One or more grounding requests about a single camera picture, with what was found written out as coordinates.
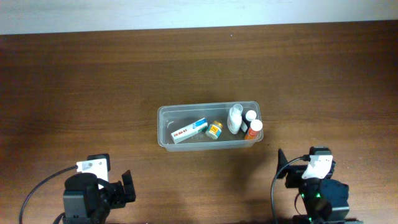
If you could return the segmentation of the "orange tube white cap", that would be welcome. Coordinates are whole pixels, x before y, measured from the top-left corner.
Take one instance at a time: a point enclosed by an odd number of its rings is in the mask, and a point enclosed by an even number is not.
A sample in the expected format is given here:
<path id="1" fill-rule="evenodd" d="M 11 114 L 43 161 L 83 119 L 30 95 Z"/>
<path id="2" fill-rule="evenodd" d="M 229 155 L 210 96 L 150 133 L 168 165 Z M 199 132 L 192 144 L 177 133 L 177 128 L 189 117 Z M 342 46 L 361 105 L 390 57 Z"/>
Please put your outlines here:
<path id="1" fill-rule="evenodd" d="M 244 137 L 245 140 L 253 140 L 257 137 L 263 128 L 263 123 L 261 120 L 254 119 L 250 123 L 250 127 Z"/>

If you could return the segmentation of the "gold lid small jar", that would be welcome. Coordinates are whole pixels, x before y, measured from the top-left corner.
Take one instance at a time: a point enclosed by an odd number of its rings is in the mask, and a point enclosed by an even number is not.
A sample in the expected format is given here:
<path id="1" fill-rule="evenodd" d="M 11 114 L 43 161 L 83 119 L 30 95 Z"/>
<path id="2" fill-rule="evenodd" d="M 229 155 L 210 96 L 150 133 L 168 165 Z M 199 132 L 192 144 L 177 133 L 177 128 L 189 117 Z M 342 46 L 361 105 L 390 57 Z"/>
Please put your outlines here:
<path id="1" fill-rule="evenodd" d="M 216 139 L 218 139 L 219 136 L 221 135 L 222 129 L 223 129 L 223 124 L 222 124 L 222 123 L 220 123 L 219 121 L 213 121 L 213 122 L 209 125 L 209 127 L 208 127 L 208 129 L 206 130 L 205 134 L 206 134 L 209 138 L 216 140 Z"/>

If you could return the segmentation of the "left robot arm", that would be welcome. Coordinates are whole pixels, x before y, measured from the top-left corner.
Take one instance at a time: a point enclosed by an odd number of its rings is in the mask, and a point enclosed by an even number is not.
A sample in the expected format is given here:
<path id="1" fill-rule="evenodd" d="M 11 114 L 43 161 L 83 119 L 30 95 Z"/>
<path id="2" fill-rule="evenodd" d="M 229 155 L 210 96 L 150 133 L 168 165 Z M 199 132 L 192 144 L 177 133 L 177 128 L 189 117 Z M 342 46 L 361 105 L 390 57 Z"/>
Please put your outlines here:
<path id="1" fill-rule="evenodd" d="M 136 201 L 130 170 L 122 180 L 110 183 L 91 173 L 71 176 L 65 181 L 64 212 L 54 224 L 104 224 L 110 211 Z"/>

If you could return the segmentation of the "dark bottle white cap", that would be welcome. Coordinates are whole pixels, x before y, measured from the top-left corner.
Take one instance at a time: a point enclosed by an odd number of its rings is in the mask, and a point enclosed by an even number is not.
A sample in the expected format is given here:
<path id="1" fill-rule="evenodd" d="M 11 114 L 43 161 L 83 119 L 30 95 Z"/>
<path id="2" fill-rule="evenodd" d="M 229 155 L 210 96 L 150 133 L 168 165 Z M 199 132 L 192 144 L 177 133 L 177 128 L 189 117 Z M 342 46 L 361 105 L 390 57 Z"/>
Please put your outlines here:
<path id="1" fill-rule="evenodd" d="M 241 130 L 244 133 L 250 128 L 251 122 L 256 119 L 257 113 L 254 110 L 247 111 L 244 115 L 242 115 L 242 123 L 241 123 Z"/>

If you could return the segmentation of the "white spray bottle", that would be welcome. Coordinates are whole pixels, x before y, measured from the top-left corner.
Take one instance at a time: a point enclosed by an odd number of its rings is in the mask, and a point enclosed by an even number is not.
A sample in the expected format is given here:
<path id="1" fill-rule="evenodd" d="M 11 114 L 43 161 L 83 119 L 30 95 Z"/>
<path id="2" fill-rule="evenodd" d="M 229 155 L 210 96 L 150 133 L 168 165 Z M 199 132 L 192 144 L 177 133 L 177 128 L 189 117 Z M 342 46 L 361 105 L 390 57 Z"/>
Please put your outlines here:
<path id="1" fill-rule="evenodd" d="M 229 109 L 227 125 L 232 134 L 237 134 L 242 123 L 243 106 L 235 104 Z"/>

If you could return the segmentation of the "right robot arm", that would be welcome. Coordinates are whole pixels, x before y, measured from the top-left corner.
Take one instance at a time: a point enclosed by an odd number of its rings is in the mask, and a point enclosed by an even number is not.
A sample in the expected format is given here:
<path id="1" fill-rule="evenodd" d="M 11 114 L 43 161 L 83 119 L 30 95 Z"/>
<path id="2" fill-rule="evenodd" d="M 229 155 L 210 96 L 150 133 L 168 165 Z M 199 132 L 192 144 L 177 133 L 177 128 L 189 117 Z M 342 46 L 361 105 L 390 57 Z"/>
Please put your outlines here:
<path id="1" fill-rule="evenodd" d="M 303 201 L 306 214 L 292 217 L 293 223 L 363 224 L 361 220 L 347 218 L 349 185 L 332 179 L 336 162 L 328 147 L 314 147 L 308 154 L 288 161 L 284 152 L 278 150 L 276 174 L 271 184 L 271 210 L 274 223 L 277 215 L 274 203 L 276 180 L 285 179 L 285 187 L 297 189 L 297 197 Z"/>

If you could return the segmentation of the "white blue medicine box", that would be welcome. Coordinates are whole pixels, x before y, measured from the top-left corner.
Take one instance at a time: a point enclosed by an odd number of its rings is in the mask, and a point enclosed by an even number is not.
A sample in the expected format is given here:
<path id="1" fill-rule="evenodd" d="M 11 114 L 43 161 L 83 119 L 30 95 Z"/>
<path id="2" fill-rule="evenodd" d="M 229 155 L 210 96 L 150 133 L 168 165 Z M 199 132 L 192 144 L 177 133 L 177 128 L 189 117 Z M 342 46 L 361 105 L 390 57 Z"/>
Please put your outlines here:
<path id="1" fill-rule="evenodd" d="M 174 144 L 178 144 L 200 132 L 208 127 L 206 118 L 199 119 L 185 127 L 182 127 L 170 134 Z"/>

